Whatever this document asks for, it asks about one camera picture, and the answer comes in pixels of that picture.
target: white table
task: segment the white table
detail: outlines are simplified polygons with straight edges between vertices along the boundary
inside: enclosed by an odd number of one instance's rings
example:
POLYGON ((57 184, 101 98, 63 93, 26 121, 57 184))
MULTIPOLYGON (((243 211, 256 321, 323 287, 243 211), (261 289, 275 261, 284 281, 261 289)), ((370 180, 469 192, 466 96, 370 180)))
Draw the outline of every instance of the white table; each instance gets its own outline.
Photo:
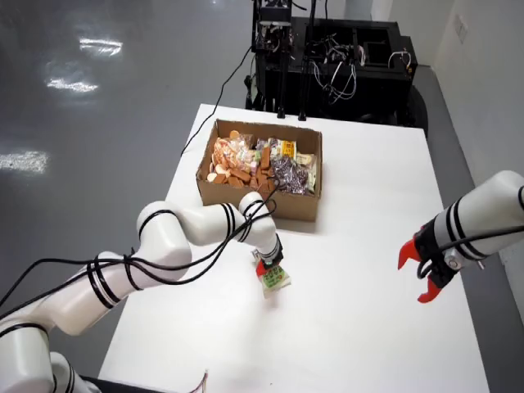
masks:
MULTIPOLYGON (((192 133, 212 108, 200 107, 192 133)), ((99 377, 173 392, 193 389, 206 369, 210 393, 488 391, 460 276, 421 305, 415 262, 397 271, 400 247, 442 209, 422 130, 226 107, 216 117, 323 133, 316 224, 278 222, 292 285, 265 300, 250 247, 230 243, 193 284, 129 297, 99 377)), ((167 200, 201 205, 195 172, 213 122, 183 155, 167 200)))

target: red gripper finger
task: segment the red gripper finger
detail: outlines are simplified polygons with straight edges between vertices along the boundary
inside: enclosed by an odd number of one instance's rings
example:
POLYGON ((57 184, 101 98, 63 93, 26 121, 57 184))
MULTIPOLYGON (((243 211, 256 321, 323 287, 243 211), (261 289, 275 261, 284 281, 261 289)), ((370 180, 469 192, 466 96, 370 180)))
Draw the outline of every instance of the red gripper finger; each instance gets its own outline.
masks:
POLYGON ((400 249, 399 253, 399 270, 402 269, 406 260, 408 259, 416 260, 420 262, 421 258, 418 254, 417 248, 415 247, 415 241, 411 239, 409 242, 404 244, 400 249))
POLYGON ((421 294, 418 297, 418 301, 420 301, 421 303, 429 303, 430 301, 432 301, 433 299, 435 299, 438 296, 440 291, 441 289, 437 287, 432 280, 428 279, 427 280, 427 292, 421 294))

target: cardboard box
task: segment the cardboard box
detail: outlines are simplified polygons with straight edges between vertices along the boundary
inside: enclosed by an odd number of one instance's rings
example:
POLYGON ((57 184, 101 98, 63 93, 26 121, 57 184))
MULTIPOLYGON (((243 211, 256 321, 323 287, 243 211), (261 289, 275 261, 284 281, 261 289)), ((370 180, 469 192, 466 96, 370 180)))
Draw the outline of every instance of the cardboard box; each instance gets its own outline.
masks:
POLYGON ((300 221, 315 221, 317 218, 318 202, 322 195, 322 134, 312 129, 302 129, 277 124, 242 123, 239 121, 216 120, 207 143, 204 158, 196 172, 196 183, 204 206, 218 203, 232 203, 238 206, 240 200, 253 191, 248 186, 234 188, 229 184, 214 184, 207 182, 210 172, 211 155, 218 137, 228 138, 229 133, 236 129, 239 133, 255 135, 255 138, 268 139, 270 137, 296 141, 297 151, 317 156, 317 178, 314 196, 288 194, 276 192, 273 199, 277 202, 277 209, 273 217, 280 219, 298 219, 300 221))

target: black cable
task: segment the black cable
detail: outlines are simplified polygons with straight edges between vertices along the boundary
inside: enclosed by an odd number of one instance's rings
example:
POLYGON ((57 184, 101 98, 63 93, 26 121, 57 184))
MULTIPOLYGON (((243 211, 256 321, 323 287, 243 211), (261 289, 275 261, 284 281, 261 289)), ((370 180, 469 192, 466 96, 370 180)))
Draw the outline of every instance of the black cable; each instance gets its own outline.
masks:
POLYGON ((187 141, 186 146, 184 146, 184 148, 182 149, 182 152, 180 153, 180 156, 182 156, 182 154, 186 151, 187 147, 189 146, 189 143, 191 143, 191 141, 194 139, 194 137, 197 136, 198 133, 201 131, 202 127, 204 127, 204 124, 206 123, 206 121, 209 120, 211 117, 213 117, 213 115, 215 114, 216 108, 219 106, 220 100, 222 99, 222 94, 224 94, 224 87, 225 87, 226 83, 229 82, 231 80, 231 78, 237 73, 238 69, 240 67, 242 67, 242 64, 244 64, 244 60, 246 59, 247 54, 250 52, 250 50, 251 50, 251 45, 249 46, 249 49, 247 50, 246 54, 242 58, 242 61, 240 62, 238 67, 235 68, 235 71, 233 71, 233 73, 231 75, 229 75, 229 78, 227 78, 226 81, 222 84, 222 88, 220 89, 219 99, 217 100, 217 102, 215 104, 215 108, 213 109, 213 113, 211 113, 211 115, 207 116, 206 119, 204 121, 202 121, 202 124, 200 124, 200 127, 198 128, 198 130, 187 141))
POLYGON ((455 246, 459 246, 461 244, 468 243, 468 242, 475 242, 477 240, 483 240, 483 239, 491 239, 492 237, 511 235, 512 233, 519 233, 519 232, 524 232, 524 225, 519 225, 517 227, 510 227, 510 228, 495 229, 493 231, 486 231, 483 233, 479 233, 478 235, 468 236, 463 239, 457 240, 455 242, 449 242, 447 244, 444 244, 442 247, 439 248, 438 252, 444 252, 448 250, 449 248, 453 248, 455 246))
POLYGON ((295 7, 297 7, 298 9, 302 10, 302 11, 308 11, 308 9, 306 7, 303 7, 303 6, 299 6, 298 4, 296 4, 295 2, 291 2, 291 4, 293 4, 295 7))
POLYGON ((138 270, 140 270, 144 274, 146 274, 148 277, 156 280, 157 282, 160 282, 160 283, 163 283, 163 284, 166 284, 166 285, 185 285, 185 284, 189 284, 190 282, 196 281, 198 278, 200 278, 204 274, 206 274, 215 265, 216 261, 218 260, 218 258, 222 254, 222 252, 224 251, 226 245, 231 240, 233 240, 235 238, 235 236, 237 236, 248 225, 251 225, 255 221, 258 221, 259 219, 264 219, 266 217, 269 217, 277 209, 277 202, 275 200, 271 199, 271 197, 273 196, 273 194, 277 190, 278 190, 278 188, 276 187, 268 195, 268 197, 264 200, 264 203, 260 203, 260 205, 257 207, 257 209, 255 209, 255 211, 253 212, 253 214, 250 215, 243 224, 239 225, 239 227, 235 231, 233 231, 222 243, 220 243, 219 246, 214 251, 209 253, 207 256, 205 256, 203 258, 200 258, 199 260, 191 262, 190 264, 169 267, 169 266, 162 266, 162 265, 154 264, 154 263, 149 262, 147 260, 144 260, 142 258, 137 258, 137 257, 133 257, 133 256, 129 257, 129 256, 126 256, 126 255, 124 255, 123 259, 112 259, 112 258, 111 259, 103 259, 103 258, 98 259, 99 263, 100 262, 104 263, 103 266, 99 266, 98 268, 96 268, 96 267, 91 265, 91 263, 94 262, 94 260, 64 260, 64 259, 59 259, 59 258, 43 258, 41 260, 37 260, 36 262, 32 263, 21 274, 21 276, 16 280, 15 284, 9 289, 7 294, 2 298, 2 300, 0 300, 0 307, 7 301, 8 297, 20 285, 20 283, 24 280, 24 278, 34 268, 36 268, 40 264, 44 264, 44 263, 59 263, 59 264, 85 265, 86 266, 86 270, 84 272, 78 273, 76 276, 74 276, 73 278, 69 279, 66 282, 63 282, 61 285, 59 285, 57 287, 54 287, 53 289, 51 289, 49 291, 45 291, 44 293, 34 297, 33 299, 27 300, 23 304, 18 305, 17 307, 15 307, 13 309, 10 309, 6 313, 0 315, 0 321, 2 321, 4 318, 8 317, 9 315, 15 313, 16 311, 18 311, 20 309, 23 309, 24 307, 27 307, 28 305, 33 304, 35 301, 41 300, 41 299, 43 299, 43 298, 45 298, 47 296, 50 296, 50 295, 52 295, 52 294, 54 294, 54 293, 56 293, 58 291, 61 291, 62 289, 68 287, 69 285, 71 285, 71 284, 79 281, 80 279, 86 277, 90 273, 93 273, 93 272, 96 273, 97 269, 99 271, 101 271, 102 269, 107 269, 107 268, 110 268, 111 266, 116 266, 118 264, 129 264, 129 265, 137 268, 138 270), (267 203, 269 201, 272 201, 274 203, 274 208, 272 210, 269 210, 268 213, 265 213, 263 215, 259 215, 257 217, 254 217, 256 215, 256 213, 262 208, 262 206, 267 205, 267 203), (146 268, 144 268, 141 265, 141 264, 145 264, 147 266, 151 266, 151 267, 156 268, 156 269, 167 270, 167 271, 183 270, 183 269, 188 269, 188 268, 190 268, 192 266, 195 266, 196 264, 199 264, 199 263, 201 263, 201 262, 203 262, 205 260, 208 260, 212 255, 216 254, 217 251, 218 251, 218 254, 215 256, 213 261, 205 269, 203 269, 201 272, 199 272, 199 274, 197 274, 196 276, 193 276, 193 277, 188 278, 186 280, 178 280, 178 281, 166 280, 164 278, 156 276, 155 274, 153 274, 152 272, 150 272, 149 270, 147 270, 146 268))

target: wire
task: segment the wire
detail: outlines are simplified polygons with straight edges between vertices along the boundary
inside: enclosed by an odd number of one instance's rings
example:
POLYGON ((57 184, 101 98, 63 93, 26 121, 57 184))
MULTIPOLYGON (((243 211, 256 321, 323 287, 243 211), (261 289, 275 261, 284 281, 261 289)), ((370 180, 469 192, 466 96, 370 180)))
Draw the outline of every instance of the wire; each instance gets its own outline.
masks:
POLYGON ((197 136, 198 133, 201 131, 202 127, 204 127, 204 124, 206 123, 206 121, 209 120, 211 117, 213 117, 213 115, 215 114, 216 108, 219 106, 220 100, 222 99, 222 94, 224 94, 224 87, 225 87, 225 85, 237 73, 238 69, 240 67, 242 67, 242 64, 244 64, 244 60, 246 59, 247 54, 250 52, 250 50, 251 50, 251 45, 249 46, 249 49, 247 49, 247 52, 244 55, 244 57, 242 58, 242 61, 240 62, 240 64, 237 66, 237 68, 235 68, 235 71, 233 71, 233 73, 231 75, 229 75, 229 78, 227 78, 226 81, 222 84, 222 88, 220 89, 219 99, 217 100, 217 102, 215 104, 215 108, 213 109, 213 112, 211 113, 211 115, 207 116, 204 121, 202 121, 202 124, 200 124, 200 127, 198 128, 198 130, 189 138, 189 140, 186 143, 186 146, 184 146, 184 148, 182 149, 182 152, 180 153, 180 156, 182 156, 182 154, 186 151, 187 147, 189 146, 189 143, 191 143, 191 141, 194 139, 194 137, 197 136))
POLYGON ((346 82, 346 85, 345 85, 344 89, 340 92, 339 90, 334 88, 331 84, 322 84, 322 82, 320 81, 320 78, 319 78, 320 71, 319 71, 318 65, 314 61, 311 61, 311 62, 313 63, 313 67, 314 67, 313 75, 314 75, 318 85, 322 88, 322 90, 329 91, 329 95, 330 96, 331 96, 331 94, 336 94, 337 95, 337 98, 335 98, 335 100, 333 102, 329 103, 330 105, 333 105, 339 99, 347 101, 347 100, 350 100, 351 98, 353 98, 353 96, 356 93, 356 89, 357 89, 357 86, 356 86, 356 83, 357 83, 356 70, 355 70, 355 65, 354 64, 351 65, 350 77, 347 79, 347 82, 346 82), (351 93, 346 93, 346 89, 347 89, 347 87, 350 84, 350 81, 352 79, 354 80, 353 91, 351 93))
POLYGON ((295 2, 291 2, 291 4, 293 4, 295 7, 297 7, 298 9, 302 10, 302 11, 308 11, 308 9, 306 7, 303 7, 303 6, 299 6, 298 4, 296 4, 295 2))
POLYGON ((393 53, 391 54, 389 60, 387 61, 387 68, 390 68, 391 59, 392 59, 393 56, 395 56, 395 55, 400 55, 402 61, 404 61, 404 55, 408 55, 408 56, 409 56, 409 61, 408 61, 408 64, 406 65, 406 69, 408 69, 409 66, 411 66, 411 53, 409 53, 409 52, 407 52, 407 51, 400 51, 400 52, 393 52, 393 53))
POLYGON ((421 262, 420 264, 418 264, 418 267, 417 267, 417 277, 418 279, 422 280, 423 278, 425 278, 429 272, 431 272, 431 269, 433 268, 433 264, 429 264, 429 266, 427 266, 424 270, 422 270, 422 268, 429 262, 429 260, 427 260, 426 262, 421 262))
POLYGON ((256 54, 253 55, 253 58, 251 59, 251 66, 249 67, 249 76, 251 79, 253 79, 253 63, 255 62, 256 54))
POLYGON ((510 228, 495 229, 493 231, 479 233, 478 235, 464 237, 460 240, 456 240, 454 242, 449 242, 447 244, 444 244, 443 246, 439 248, 438 252, 444 252, 448 250, 449 248, 460 246, 461 244, 464 244, 464 243, 475 242, 477 240, 491 239, 492 237, 511 235, 512 233, 520 233, 520 232, 524 232, 524 225, 519 225, 517 227, 510 227, 510 228))
POLYGON ((333 82, 335 81, 335 78, 337 76, 337 73, 338 73, 338 70, 341 68, 341 65, 344 61, 341 61, 340 63, 338 63, 338 67, 337 69, 335 70, 335 73, 333 74, 333 77, 331 78, 331 83, 330 84, 333 84, 333 82))
POLYGON ((200 388, 202 388, 202 393, 206 393, 206 383, 207 383, 208 376, 209 376, 209 373, 206 370, 206 372, 204 373, 204 377, 202 378, 198 386, 195 389, 193 389, 192 391, 190 391, 189 393, 197 393, 200 388))
POLYGON ((2 321, 4 318, 8 317, 9 315, 15 313, 16 311, 18 311, 20 309, 23 309, 24 307, 27 307, 28 305, 33 304, 34 302, 36 302, 38 300, 42 300, 43 298, 45 298, 47 296, 50 296, 50 295, 52 295, 52 294, 54 294, 54 293, 56 293, 58 291, 61 291, 62 289, 64 289, 64 288, 68 287, 69 285, 79 281, 80 279, 84 278, 85 276, 87 276, 87 275, 89 275, 89 274, 91 274, 93 272, 96 272, 97 270, 101 271, 103 269, 107 269, 107 268, 110 268, 111 266, 116 266, 118 264, 129 264, 129 265, 133 266, 134 268, 140 270, 144 274, 146 274, 148 277, 156 280, 157 282, 160 282, 160 283, 163 283, 163 284, 166 284, 166 285, 185 285, 185 284, 189 284, 190 282, 196 281, 198 278, 200 278, 204 274, 206 274, 215 265, 216 261, 221 256, 222 252, 224 251, 226 245, 229 244, 229 242, 231 240, 233 240, 241 231, 243 231, 247 226, 252 225, 255 221, 258 221, 259 219, 264 219, 266 217, 269 217, 277 209, 277 202, 274 199, 271 199, 271 197, 273 196, 273 194, 279 188, 280 187, 276 187, 268 195, 268 197, 262 203, 259 204, 259 206, 255 209, 255 211, 252 214, 249 214, 246 217, 246 221, 243 224, 239 225, 239 227, 235 231, 233 231, 228 237, 226 237, 226 239, 222 243, 220 243, 219 246, 214 251, 209 253, 207 256, 205 256, 203 258, 200 258, 199 260, 191 262, 190 264, 185 264, 185 265, 180 265, 180 266, 162 266, 162 265, 154 264, 154 263, 149 262, 147 260, 144 260, 142 258, 137 258, 137 257, 133 257, 133 256, 128 257, 126 255, 124 255, 123 259, 112 259, 112 258, 103 259, 102 258, 102 259, 97 259, 97 260, 63 260, 63 259, 58 259, 58 258, 44 258, 44 259, 41 259, 41 260, 37 260, 36 262, 32 263, 30 265, 30 267, 27 268, 21 274, 21 276, 16 280, 15 284, 9 289, 9 291, 2 298, 2 300, 0 300, 0 306, 2 306, 7 301, 9 296, 20 285, 20 283, 24 280, 24 278, 33 269, 35 269, 40 264, 44 264, 44 263, 60 263, 60 264, 72 264, 72 265, 87 265, 87 267, 86 267, 85 271, 78 273, 76 276, 74 276, 73 278, 70 278, 66 282, 63 282, 61 285, 59 285, 57 287, 54 287, 53 289, 51 289, 49 291, 45 291, 44 293, 34 297, 33 299, 27 300, 23 304, 18 305, 17 307, 15 307, 13 309, 10 309, 6 313, 0 315, 0 321, 2 321), (274 208, 269 210, 268 213, 265 213, 265 214, 262 214, 262 215, 259 215, 259 216, 255 217, 256 213, 258 213, 258 211, 262 208, 262 206, 267 205, 269 201, 271 201, 273 203, 274 208), (201 272, 199 272, 199 274, 197 274, 197 275, 195 275, 195 276, 193 276, 191 278, 188 278, 186 280, 178 280, 178 281, 166 280, 164 278, 156 276, 154 273, 150 272, 149 270, 147 270, 146 268, 144 268, 141 265, 141 264, 145 264, 145 265, 151 266, 151 267, 153 267, 155 269, 167 270, 167 271, 183 270, 183 269, 188 269, 188 268, 190 268, 190 267, 192 267, 192 266, 194 266, 196 264, 199 264, 199 263, 201 263, 201 262, 203 262, 205 260, 208 260, 214 254, 217 254, 217 255, 215 256, 213 261, 205 269, 203 269, 201 272), (94 266, 91 265, 94 262, 103 263, 104 265, 98 266, 98 267, 94 267, 94 266))
POLYGON ((347 79, 347 82, 346 82, 346 85, 344 87, 344 90, 342 90, 342 92, 338 94, 338 97, 335 99, 335 101, 331 102, 330 105, 335 104, 335 102, 337 102, 339 99, 342 99, 342 100, 345 100, 345 101, 346 100, 350 100, 355 95, 356 90, 357 90, 357 75, 356 75, 356 71, 355 71, 355 65, 352 64, 351 65, 351 75, 347 79), (345 96, 346 89, 347 89, 347 86, 350 84, 351 78, 353 78, 353 91, 349 94, 349 96, 345 96))

